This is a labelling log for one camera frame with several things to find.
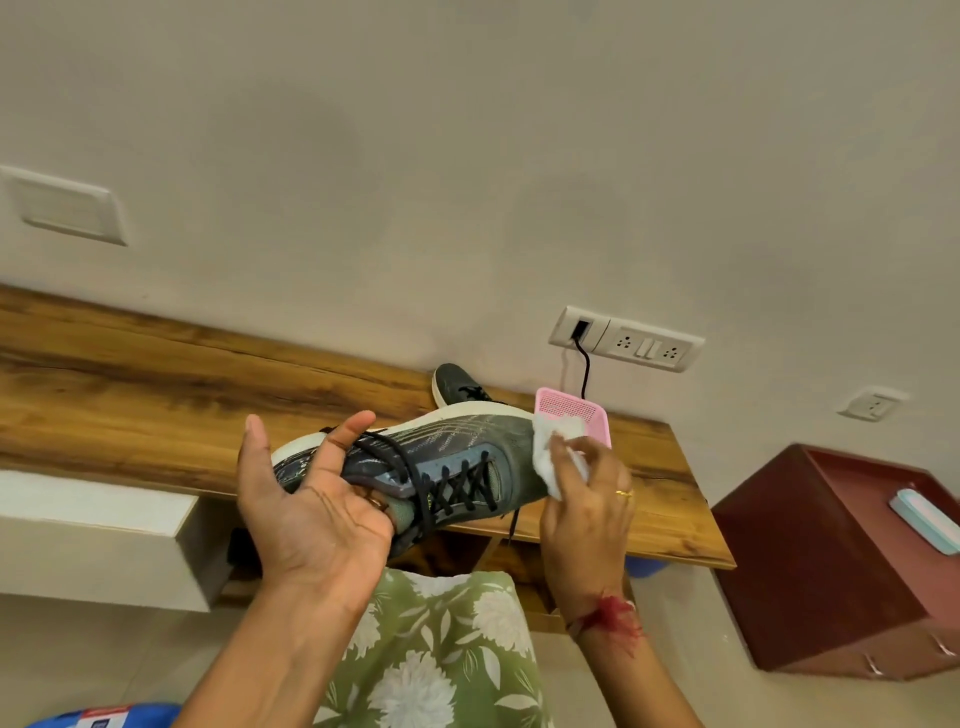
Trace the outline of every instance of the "power cord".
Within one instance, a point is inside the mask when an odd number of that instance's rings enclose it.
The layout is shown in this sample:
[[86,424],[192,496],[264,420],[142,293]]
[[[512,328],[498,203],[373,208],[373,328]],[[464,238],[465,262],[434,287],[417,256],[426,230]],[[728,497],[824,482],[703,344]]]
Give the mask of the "power cord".
[[587,332],[588,326],[589,324],[587,322],[579,322],[577,326],[574,327],[573,334],[570,337],[573,339],[573,346],[577,348],[577,351],[584,356],[584,361],[587,362],[587,368],[584,370],[584,382],[580,385],[581,400],[585,400],[587,398],[587,380],[590,378],[590,357],[587,355],[587,352],[584,351],[584,348],[580,346],[580,339],[582,339],[584,334]]

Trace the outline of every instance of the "right hand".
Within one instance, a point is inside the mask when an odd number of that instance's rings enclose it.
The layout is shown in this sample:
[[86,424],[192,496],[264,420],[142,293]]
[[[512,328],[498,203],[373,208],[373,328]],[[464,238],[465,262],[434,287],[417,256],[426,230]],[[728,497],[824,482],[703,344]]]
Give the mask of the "right hand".
[[376,419],[358,412],[317,448],[303,484],[292,495],[276,482],[270,441],[256,415],[247,418],[237,459],[240,513],[263,564],[263,583],[294,583],[367,607],[394,536],[390,518],[341,477],[353,442]]
[[[580,476],[566,448],[582,452],[590,466]],[[633,478],[626,466],[590,437],[550,439],[550,458],[563,500],[547,499],[540,517],[540,552],[547,585],[564,621],[596,609],[601,596],[623,597],[627,536],[636,505]]]

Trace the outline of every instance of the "green floral skirt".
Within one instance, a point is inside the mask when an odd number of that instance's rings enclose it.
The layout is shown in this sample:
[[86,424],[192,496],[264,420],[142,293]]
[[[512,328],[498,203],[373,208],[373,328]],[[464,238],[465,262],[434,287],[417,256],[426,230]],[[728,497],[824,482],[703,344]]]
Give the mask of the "green floral skirt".
[[385,570],[315,724],[553,728],[513,580]]

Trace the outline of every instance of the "shoe tongue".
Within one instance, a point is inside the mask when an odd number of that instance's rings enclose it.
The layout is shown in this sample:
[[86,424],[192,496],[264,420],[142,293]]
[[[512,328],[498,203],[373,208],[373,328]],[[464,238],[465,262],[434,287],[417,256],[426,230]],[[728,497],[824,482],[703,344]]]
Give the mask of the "shoe tongue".
[[[496,468],[489,468],[489,478],[490,486],[493,492],[494,499],[500,498],[500,477],[496,471]],[[444,498],[449,500],[453,495],[453,486],[447,485],[444,488]],[[394,522],[394,528],[396,529],[396,534],[399,536],[411,525],[413,525],[414,517],[417,515],[417,508],[414,505],[414,498],[397,498],[393,496],[388,496],[381,490],[377,490],[376,494],[377,500],[385,503],[387,506],[387,515],[390,516],[391,521]],[[441,510],[439,513],[434,514],[434,519],[441,524],[445,520],[444,511]]]
[[388,496],[385,493],[378,493],[377,498],[387,504],[387,515],[394,522],[397,536],[414,522],[414,504],[409,500]]

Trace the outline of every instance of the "wall switch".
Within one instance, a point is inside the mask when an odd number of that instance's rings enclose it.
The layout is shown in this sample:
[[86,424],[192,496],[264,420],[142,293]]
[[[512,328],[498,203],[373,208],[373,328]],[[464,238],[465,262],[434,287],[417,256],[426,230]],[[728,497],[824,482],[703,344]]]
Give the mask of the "wall switch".
[[868,423],[878,423],[885,419],[902,402],[910,399],[910,395],[889,387],[864,387],[837,410],[837,414],[863,420]]
[[636,321],[610,319],[607,331],[593,352],[646,367],[682,372],[693,363],[703,345],[704,340],[692,334]]
[[612,319],[572,305],[560,315],[549,342],[557,347],[575,349],[570,337],[580,324],[587,325],[580,338],[585,352],[668,372],[685,370],[704,345],[699,336],[626,319]]
[[27,225],[127,245],[108,189],[12,167],[0,167],[0,174]]

